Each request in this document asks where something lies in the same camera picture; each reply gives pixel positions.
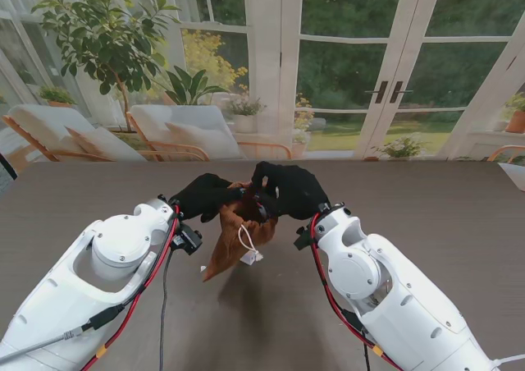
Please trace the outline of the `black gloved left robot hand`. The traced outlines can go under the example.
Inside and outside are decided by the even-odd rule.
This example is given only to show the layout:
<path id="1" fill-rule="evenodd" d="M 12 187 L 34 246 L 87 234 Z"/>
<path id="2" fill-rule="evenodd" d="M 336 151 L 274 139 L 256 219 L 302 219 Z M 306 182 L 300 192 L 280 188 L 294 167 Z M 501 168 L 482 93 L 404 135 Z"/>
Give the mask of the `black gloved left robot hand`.
<path id="1" fill-rule="evenodd" d="M 173 195 L 168 204 L 177 206 L 184 219 L 200 217 L 201 222 L 209 222 L 218 215 L 223 205 L 243 197 L 242 189 L 231 185 L 216 174 L 205 173 Z"/>

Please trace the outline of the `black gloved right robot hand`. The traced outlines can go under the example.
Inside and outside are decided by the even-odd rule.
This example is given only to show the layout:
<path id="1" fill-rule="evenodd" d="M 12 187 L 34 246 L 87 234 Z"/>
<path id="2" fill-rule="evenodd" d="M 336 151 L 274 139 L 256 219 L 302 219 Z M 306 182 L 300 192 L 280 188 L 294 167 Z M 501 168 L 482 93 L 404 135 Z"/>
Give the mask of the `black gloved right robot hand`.
<path id="1" fill-rule="evenodd" d="M 272 216 L 306 220 L 319 211 L 321 204 L 330 203 L 317 178 L 297 165 L 261 161 L 251 182 L 258 202 Z"/>

